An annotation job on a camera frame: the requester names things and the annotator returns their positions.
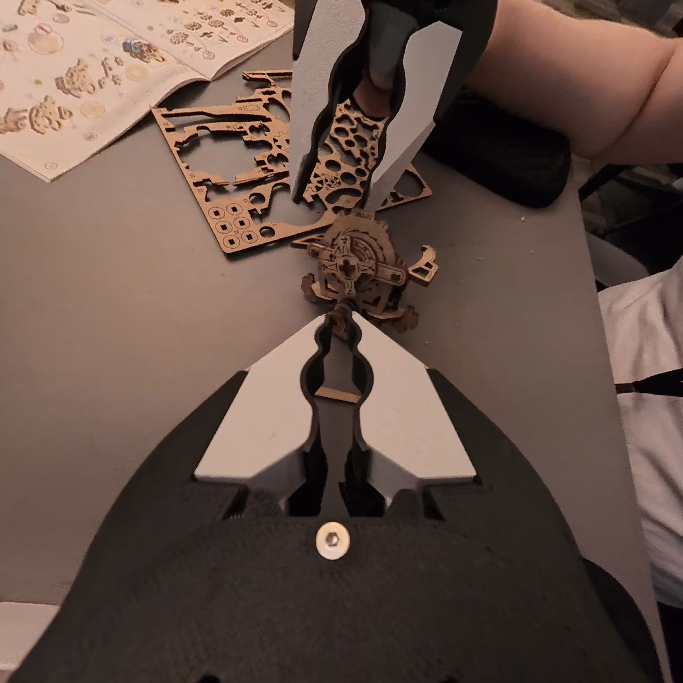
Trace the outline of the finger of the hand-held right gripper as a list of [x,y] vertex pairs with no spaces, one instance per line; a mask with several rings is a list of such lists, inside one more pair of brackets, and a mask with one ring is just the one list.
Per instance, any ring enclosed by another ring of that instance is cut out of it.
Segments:
[[461,30],[439,21],[414,32],[408,39],[402,61],[404,96],[383,131],[384,152],[366,186],[366,210],[380,209],[431,133],[461,37]]
[[368,15],[362,1],[296,1],[292,74],[292,200],[311,180],[337,105],[358,85]]

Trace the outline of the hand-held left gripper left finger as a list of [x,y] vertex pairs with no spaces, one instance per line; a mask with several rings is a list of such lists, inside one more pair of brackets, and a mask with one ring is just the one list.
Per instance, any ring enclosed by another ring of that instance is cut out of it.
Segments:
[[291,516],[319,516],[328,464],[315,394],[328,352],[329,319],[322,315],[253,363],[195,479],[267,491]]

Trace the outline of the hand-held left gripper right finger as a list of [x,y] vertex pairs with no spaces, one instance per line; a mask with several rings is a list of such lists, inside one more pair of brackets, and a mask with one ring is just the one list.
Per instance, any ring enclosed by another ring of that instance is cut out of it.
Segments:
[[475,467],[427,366],[359,313],[349,345],[361,392],[345,464],[349,515],[381,517],[398,492],[473,482]]

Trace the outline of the assembled wooden gear model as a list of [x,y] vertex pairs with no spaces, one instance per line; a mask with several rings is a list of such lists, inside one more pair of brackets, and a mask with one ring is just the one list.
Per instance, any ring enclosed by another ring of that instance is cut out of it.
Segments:
[[401,258],[388,234],[388,223],[373,212],[352,210],[337,217],[326,232],[292,242],[314,260],[317,273],[302,279],[302,291],[312,303],[330,305],[327,315],[337,337],[349,340],[353,313],[387,323],[398,333],[419,322],[414,306],[401,306],[409,282],[427,287],[435,277],[436,250],[422,246],[413,265]]

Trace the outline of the laser-cut wooden parts sheet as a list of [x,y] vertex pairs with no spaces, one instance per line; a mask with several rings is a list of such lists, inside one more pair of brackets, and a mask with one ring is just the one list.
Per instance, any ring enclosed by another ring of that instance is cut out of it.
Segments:
[[[326,229],[358,204],[376,162],[383,120],[363,115],[350,100],[337,106],[331,132],[299,206],[298,223],[276,217],[290,197],[288,178],[291,70],[244,71],[253,92],[229,105],[150,109],[219,247],[228,255]],[[239,142],[252,168],[227,178],[201,170],[190,153],[202,142]]]

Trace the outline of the person's right forearm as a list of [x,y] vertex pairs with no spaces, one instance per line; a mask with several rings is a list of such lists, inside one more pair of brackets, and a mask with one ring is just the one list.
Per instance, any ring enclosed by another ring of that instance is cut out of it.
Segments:
[[468,86],[615,165],[682,162],[682,39],[500,1]]

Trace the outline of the person's right hand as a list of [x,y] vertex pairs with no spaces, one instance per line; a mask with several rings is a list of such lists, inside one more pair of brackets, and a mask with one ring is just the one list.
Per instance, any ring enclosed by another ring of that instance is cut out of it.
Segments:
[[387,119],[391,115],[391,90],[383,90],[370,77],[370,72],[364,70],[361,81],[353,92],[356,107],[374,120]]

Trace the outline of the black pouch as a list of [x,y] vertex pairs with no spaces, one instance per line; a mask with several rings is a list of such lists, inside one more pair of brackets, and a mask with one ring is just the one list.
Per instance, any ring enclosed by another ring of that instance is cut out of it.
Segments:
[[546,208],[563,193],[570,142],[550,128],[462,90],[422,151],[489,191],[527,208]]

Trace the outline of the instruction booklet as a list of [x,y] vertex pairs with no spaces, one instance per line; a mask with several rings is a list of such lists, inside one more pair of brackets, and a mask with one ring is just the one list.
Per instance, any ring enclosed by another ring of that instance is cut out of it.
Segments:
[[2,1],[1,154],[50,182],[294,22],[280,1]]

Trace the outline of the person's white shirt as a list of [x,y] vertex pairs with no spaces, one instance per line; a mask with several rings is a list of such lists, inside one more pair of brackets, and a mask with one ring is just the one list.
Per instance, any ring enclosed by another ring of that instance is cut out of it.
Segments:
[[682,259],[599,295],[658,602],[682,608]]

